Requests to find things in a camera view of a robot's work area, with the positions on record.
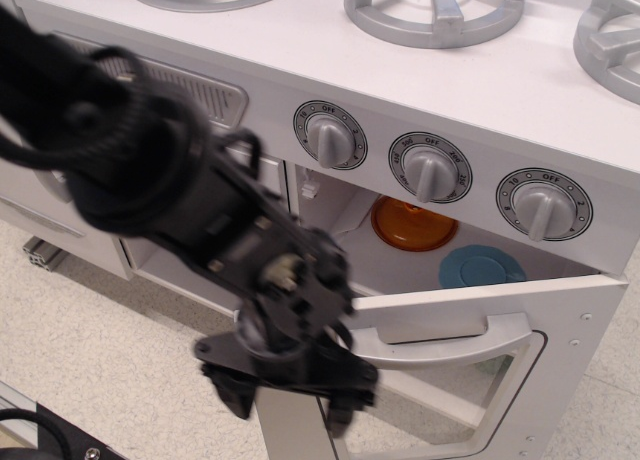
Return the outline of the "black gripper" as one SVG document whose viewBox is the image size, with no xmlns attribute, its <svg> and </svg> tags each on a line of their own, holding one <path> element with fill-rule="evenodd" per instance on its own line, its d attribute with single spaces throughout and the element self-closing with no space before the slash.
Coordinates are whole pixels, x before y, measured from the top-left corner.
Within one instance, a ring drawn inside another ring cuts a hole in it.
<svg viewBox="0 0 640 460">
<path fill-rule="evenodd" d="M 322 329 L 316 338 L 291 339 L 241 311 L 232 333 L 198 340 L 194 355 L 220 400 L 248 420 L 261 387 L 329 400 L 325 426 L 342 438 L 361 405 L 372 405 L 378 381 L 373 365 L 340 346 Z"/>
</svg>

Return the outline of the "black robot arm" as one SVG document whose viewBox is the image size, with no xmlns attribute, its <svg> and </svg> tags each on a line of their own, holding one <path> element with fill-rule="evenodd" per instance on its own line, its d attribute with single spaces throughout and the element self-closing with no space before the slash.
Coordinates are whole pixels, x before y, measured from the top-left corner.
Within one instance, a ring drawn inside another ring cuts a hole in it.
<svg viewBox="0 0 640 460">
<path fill-rule="evenodd" d="M 1 115 L 19 140 L 2 157 L 59 171 L 81 217 L 147 239 L 241 300 L 232 334 L 196 357 L 239 418 L 261 387 L 325 398 L 341 437 L 374 402 L 378 373 L 352 351 L 349 266 L 318 229 L 301 227 L 258 180 L 250 131 L 215 133 L 178 86 L 151 78 L 117 46 L 83 55 L 1 15 Z"/>
</svg>

